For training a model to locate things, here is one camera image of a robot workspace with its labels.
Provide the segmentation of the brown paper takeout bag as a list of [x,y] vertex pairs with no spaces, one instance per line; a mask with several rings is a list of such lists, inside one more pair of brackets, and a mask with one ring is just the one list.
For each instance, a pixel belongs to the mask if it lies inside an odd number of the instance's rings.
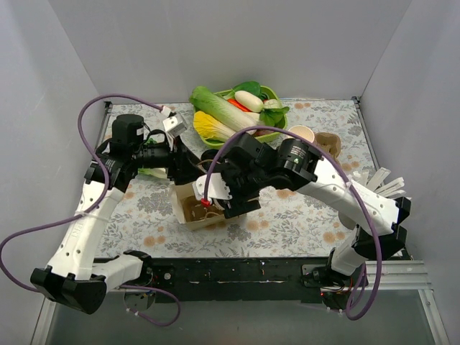
[[196,199],[192,183],[186,185],[171,184],[169,199],[172,213],[179,224],[191,231],[225,221],[222,210],[215,206],[206,208]]

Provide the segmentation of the stack of white paper cups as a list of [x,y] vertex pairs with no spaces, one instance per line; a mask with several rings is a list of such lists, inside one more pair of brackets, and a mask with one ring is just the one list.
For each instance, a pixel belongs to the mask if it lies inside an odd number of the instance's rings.
[[313,132],[312,129],[310,129],[307,126],[295,125],[289,128],[289,132],[293,134],[297,134],[299,137],[306,139],[310,143],[315,142],[315,138],[316,138],[315,133]]

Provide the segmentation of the brown pulp cup carrier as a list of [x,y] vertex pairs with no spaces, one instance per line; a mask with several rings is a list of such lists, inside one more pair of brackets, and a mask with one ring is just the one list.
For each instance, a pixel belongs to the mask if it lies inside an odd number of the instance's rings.
[[337,134],[328,132],[318,132],[315,138],[316,144],[328,153],[335,161],[341,153],[341,139]]
[[194,196],[183,200],[183,213],[187,222],[204,221],[217,216],[223,216],[224,212],[211,205],[204,206],[200,201],[197,201]]

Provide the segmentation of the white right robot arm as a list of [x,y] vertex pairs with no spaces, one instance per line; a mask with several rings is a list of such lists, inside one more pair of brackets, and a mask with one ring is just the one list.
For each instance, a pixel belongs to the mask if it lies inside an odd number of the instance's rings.
[[401,223],[410,214],[411,202],[344,181],[334,164],[299,139],[284,139],[272,148],[243,134],[224,150],[213,175],[225,191],[218,202],[227,218],[257,210],[259,192],[273,187],[315,198],[354,222],[352,235],[332,250],[326,266],[310,274],[317,282],[344,284],[367,260],[378,255],[389,259],[405,246],[407,231]]

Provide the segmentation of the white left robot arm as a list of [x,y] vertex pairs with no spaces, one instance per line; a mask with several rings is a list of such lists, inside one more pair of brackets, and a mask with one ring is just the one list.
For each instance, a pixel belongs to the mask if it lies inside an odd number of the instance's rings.
[[85,174],[79,206],[46,268],[32,272],[31,283],[48,299],[92,314],[108,291],[133,282],[148,286],[153,271],[150,256],[128,250],[103,264],[94,264],[98,243],[116,206],[141,168],[163,168],[177,185],[193,182],[202,175],[199,159],[183,144],[183,117],[171,114],[162,129],[150,131],[140,115],[116,117],[111,138],[97,149],[99,160]]

